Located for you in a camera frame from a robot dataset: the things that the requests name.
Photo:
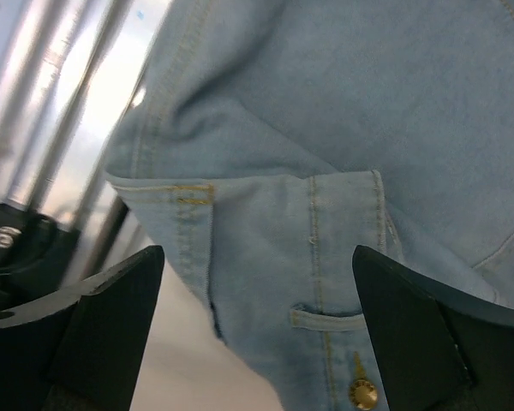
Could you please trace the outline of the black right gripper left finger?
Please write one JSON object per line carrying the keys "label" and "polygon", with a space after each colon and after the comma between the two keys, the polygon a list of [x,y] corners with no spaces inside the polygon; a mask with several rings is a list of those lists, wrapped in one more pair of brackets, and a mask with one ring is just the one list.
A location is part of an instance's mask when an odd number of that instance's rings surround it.
{"label": "black right gripper left finger", "polygon": [[163,269],[149,246],[0,311],[0,410],[128,410]]}

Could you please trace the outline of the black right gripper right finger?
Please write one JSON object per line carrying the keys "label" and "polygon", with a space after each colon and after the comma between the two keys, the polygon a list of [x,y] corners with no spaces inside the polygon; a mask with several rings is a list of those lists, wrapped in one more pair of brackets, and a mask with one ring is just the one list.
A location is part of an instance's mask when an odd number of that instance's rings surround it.
{"label": "black right gripper right finger", "polygon": [[514,410],[514,310],[359,246],[353,273],[392,410]]}

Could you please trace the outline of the light blue denim skirt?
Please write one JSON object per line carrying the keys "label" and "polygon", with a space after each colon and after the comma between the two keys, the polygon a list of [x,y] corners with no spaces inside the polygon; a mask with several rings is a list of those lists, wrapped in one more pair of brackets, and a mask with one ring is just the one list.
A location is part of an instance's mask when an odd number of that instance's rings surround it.
{"label": "light blue denim skirt", "polygon": [[285,409],[353,410],[356,247],[514,308],[514,1],[175,1],[106,172]]}

